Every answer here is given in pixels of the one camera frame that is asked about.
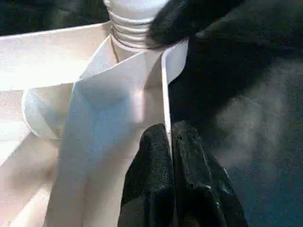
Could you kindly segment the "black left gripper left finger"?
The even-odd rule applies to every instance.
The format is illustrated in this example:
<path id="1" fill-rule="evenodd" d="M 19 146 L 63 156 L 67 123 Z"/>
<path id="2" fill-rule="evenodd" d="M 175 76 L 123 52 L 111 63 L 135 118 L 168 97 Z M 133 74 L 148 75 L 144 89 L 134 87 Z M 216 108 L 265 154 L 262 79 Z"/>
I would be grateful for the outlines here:
<path id="1" fill-rule="evenodd" d="M 175 190 L 169 141 L 163 124 L 143 133 L 125 175 L 119 227 L 170 227 Z"/>

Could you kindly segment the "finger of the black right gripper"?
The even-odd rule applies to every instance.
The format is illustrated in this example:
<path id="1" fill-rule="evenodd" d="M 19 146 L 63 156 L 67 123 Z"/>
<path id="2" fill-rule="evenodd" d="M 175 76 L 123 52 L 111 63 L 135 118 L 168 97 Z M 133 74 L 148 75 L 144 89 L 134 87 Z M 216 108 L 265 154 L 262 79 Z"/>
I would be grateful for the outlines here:
<path id="1" fill-rule="evenodd" d="M 169 0 L 149 25 L 145 43 L 162 49 L 206 29 L 243 0 Z"/>

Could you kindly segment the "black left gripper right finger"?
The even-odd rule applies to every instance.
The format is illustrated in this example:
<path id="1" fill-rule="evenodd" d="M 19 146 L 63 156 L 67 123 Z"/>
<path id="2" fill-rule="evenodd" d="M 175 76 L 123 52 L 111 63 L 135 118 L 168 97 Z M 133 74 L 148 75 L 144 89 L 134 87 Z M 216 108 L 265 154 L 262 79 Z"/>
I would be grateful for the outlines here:
<path id="1" fill-rule="evenodd" d="M 243 207 L 225 169 L 204 150 L 185 121 L 172 126 L 177 220 L 180 227 L 246 227 Z"/>

